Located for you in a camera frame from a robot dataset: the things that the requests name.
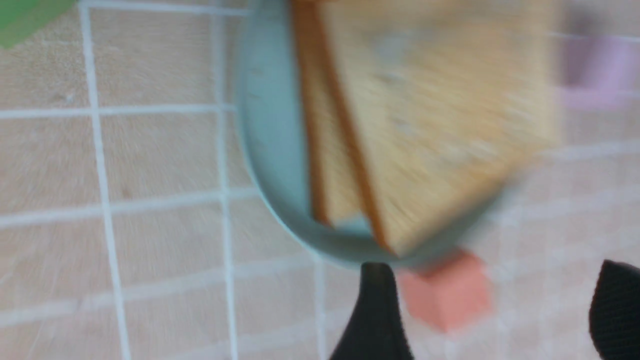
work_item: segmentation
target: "grid pattern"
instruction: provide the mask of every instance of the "grid pattern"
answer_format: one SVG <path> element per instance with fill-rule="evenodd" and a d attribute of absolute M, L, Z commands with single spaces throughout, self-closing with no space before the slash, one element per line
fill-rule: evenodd
<path fill-rule="evenodd" d="M 611 31 L 637 43 L 635 2 L 613 2 Z M 248 177 L 229 81 L 246 14 L 243 0 L 86 0 L 0 52 L 7 359 L 331 353 L 359 276 L 297 245 Z M 403 314 L 417 359 L 597 359 L 600 261 L 640 264 L 637 90 L 620 112 L 568 113 L 566 146 L 476 231 L 494 316 L 445 338 Z"/>

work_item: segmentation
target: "pink cube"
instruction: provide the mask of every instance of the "pink cube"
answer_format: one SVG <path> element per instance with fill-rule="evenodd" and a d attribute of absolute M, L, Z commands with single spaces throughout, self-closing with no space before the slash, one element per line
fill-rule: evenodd
<path fill-rule="evenodd" d="M 409 313 L 440 332 L 461 329 L 492 311 L 484 263 L 463 250 L 423 274 L 401 274 L 399 283 Z"/>

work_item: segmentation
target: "light blue plate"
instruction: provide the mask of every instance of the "light blue plate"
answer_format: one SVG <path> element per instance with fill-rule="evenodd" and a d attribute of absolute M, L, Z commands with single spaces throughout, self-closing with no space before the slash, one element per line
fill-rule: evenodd
<path fill-rule="evenodd" d="M 236 57 L 239 137 L 262 198 L 300 243 L 341 263 L 376 261 L 400 267 L 436 263 L 468 238 L 465 235 L 499 196 L 400 259 L 381 250 L 363 224 L 334 230 L 313 221 L 289 14 L 289 0 L 256 1 Z"/>

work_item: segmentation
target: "purple object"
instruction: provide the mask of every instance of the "purple object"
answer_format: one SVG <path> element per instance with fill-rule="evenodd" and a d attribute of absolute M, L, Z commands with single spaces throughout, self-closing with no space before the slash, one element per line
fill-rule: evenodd
<path fill-rule="evenodd" d="M 580 69 L 561 89 L 565 105 L 579 110 L 613 110 L 624 105 L 635 80 L 636 54 L 617 37 L 563 39 L 564 71 Z"/>

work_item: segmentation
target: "bread slice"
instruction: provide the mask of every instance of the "bread slice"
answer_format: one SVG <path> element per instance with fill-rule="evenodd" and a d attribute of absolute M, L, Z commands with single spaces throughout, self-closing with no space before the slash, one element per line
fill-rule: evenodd
<path fill-rule="evenodd" d="M 317 12 L 314 3 L 292 2 L 314 217 L 326 225 L 338 225 L 361 214 L 361 196 L 337 111 L 340 94 L 334 94 L 327 82 L 331 69 L 322 61 L 327 54 L 322 53 Z"/>
<path fill-rule="evenodd" d="M 555 140 L 546 119 L 556 1 L 432 22 L 412 30 L 394 61 L 377 48 L 380 15 L 354 12 L 359 1 L 326 3 L 324 17 L 376 201 L 376 237 L 402 255 Z"/>

